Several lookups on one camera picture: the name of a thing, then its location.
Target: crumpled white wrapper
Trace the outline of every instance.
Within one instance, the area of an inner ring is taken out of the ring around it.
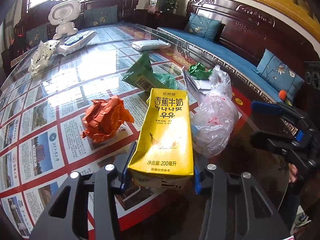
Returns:
[[[28,72],[31,74],[31,77],[41,73],[42,70],[48,66],[51,56],[59,44],[60,41],[55,40],[50,40],[45,43],[40,41],[39,47],[31,58],[30,66],[28,68]]]
[[[66,56],[78,49],[83,48],[97,34],[98,33],[95,31],[85,31],[77,33],[67,39],[63,45],[59,45],[55,53]]]

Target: blue pillow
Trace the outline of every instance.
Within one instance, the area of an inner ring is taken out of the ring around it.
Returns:
[[[42,24],[26,32],[26,41],[30,48],[42,42],[48,41],[47,25]]]
[[[267,49],[265,50],[257,69],[253,69],[253,71],[277,91],[286,91],[287,97],[291,102],[293,102],[297,91],[304,82],[301,77]]]
[[[118,22],[118,6],[101,7],[91,10],[84,10],[86,26],[99,26]]]
[[[220,24],[221,21],[216,21],[191,13],[187,26],[184,30],[208,41],[213,41]]]

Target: green plastic packaging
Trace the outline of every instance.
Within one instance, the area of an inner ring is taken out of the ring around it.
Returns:
[[[188,72],[198,80],[208,80],[212,73],[212,69],[206,71],[205,66],[198,62],[196,65],[191,65]]]
[[[147,92],[150,92],[152,88],[177,88],[175,78],[171,74],[153,73],[147,52],[144,52],[141,58],[128,69],[122,81]]]

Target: table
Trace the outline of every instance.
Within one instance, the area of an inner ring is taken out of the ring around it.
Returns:
[[[28,66],[32,51],[13,70],[1,87],[0,97],[0,199],[4,212],[23,237],[28,237],[52,194],[72,171],[96,172],[115,155],[128,150],[138,139],[147,110],[148,93],[121,81],[141,54],[131,42],[162,39],[165,50],[150,51],[155,73],[171,73],[185,90],[181,68],[201,61],[208,68],[212,55],[196,53],[188,44],[142,25],[95,28],[97,36],[84,48],[65,57],[54,55],[43,73],[31,78]],[[250,101],[265,95],[244,82],[225,63],[218,62],[231,77],[233,102],[239,111],[226,149],[211,159],[227,172],[250,171],[275,206],[285,192],[287,164],[271,153],[253,149],[254,130],[289,134],[279,118],[252,113]],[[118,95],[135,122],[125,123],[116,136],[103,143],[80,138],[82,117],[91,99]],[[188,94],[190,110],[198,103]],[[198,239],[206,198],[196,195],[192,182],[183,190],[142,188],[130,184],[117,195],[116,207],[123,239]],[[93,194],[88,205],[89,235],[94,235]]]

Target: blue and white package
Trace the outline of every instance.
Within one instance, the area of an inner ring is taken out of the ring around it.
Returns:
[[[97,35],[95,31],[85,31],[77,33],[67,39],[63,45],[59,45],[55,51],[56,54],[66,56],[78,49],[83,48],[94,36]]]

